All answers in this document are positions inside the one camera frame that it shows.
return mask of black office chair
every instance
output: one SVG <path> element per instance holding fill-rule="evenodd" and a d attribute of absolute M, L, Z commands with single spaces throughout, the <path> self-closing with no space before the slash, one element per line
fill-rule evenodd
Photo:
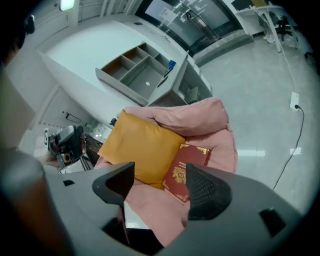
<path fill-rule="evenodd" d="M 286 16 L 283 16 L 282 19 L 279 19 L 276 24 L 279 26 L 277 33 L 281 35 L 281 41 L 285 40 L 285 35 L 292 36 L 290 25 Z"/>

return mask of fabric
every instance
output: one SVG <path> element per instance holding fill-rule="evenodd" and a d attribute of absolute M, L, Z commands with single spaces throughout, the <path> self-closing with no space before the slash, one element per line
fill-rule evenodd
<path fill-rule="evenodd" d="M 186 137 L 186 144 L 210 149 L 207 166 L 236 172 L 238 153 L 235 138 L 219 99 L 208 98 L 187 106 L 127 107 L 125 111 Z M 107 165 L 108 159 L 101 158 L 95 168 Z M 190 204 L 182 203 L 166 190 L 135 180 L 126 201 L 164 247 L 186 226 Z"/>
<path fill-rule="evenodd" d="M 122 111 L 98 155 L 113 165 L 135 162 L 134 176 L 157 189 L 185 139 L 171 130 Z"/>
<path fill-rule="evenodd" d="M 126 113 L 151 121 L 183 137 L 207 135 L 228 129 L 229 118 L 219 99 L 207 98 L 185 106 L 125 108 Z"/>

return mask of power outlet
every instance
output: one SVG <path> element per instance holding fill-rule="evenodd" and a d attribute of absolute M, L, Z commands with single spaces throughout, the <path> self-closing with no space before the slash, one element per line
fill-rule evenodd
<path fill-rule="evenodd" d="M 299 94 L 292 91 L 290 108 L 293 109 L 294 111 L 298 111 L 298 109 L 295 108 L 295 105 L 299 105 Z"/>

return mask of red passport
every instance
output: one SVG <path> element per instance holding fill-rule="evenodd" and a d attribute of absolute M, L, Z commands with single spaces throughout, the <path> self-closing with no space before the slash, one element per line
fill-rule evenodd
<path fill-rule="evenodd" d="M 189 200 L 186 186 L 186 164 L 206 166 L 210 158 L 210 150 L 200 146 L 181 144 L 162 185 L 182 202 Z"/>

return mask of white floor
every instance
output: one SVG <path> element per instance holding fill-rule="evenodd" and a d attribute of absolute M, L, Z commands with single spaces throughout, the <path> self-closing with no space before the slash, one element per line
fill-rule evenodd
<path fill-rule="evenodd" d="M 281 42 L 290 64 L 295 87 L 283 53 L 262 37 L 230 51 L 200 70 L 213 88 L 213 96 L 224 103 L 235 133 L 238 150 L 237 174 L 273 188 L 295 147 L 302 113 L 290 109 L 291 92 L 299 94 L 305 113 L 302 136 L 295 154 L 276 188 L 281 197 L 302 214 L 306 213 L 320 179 L 320 76 L 308 48 L 299 36 L 294 49 L 290 36 Z"/>

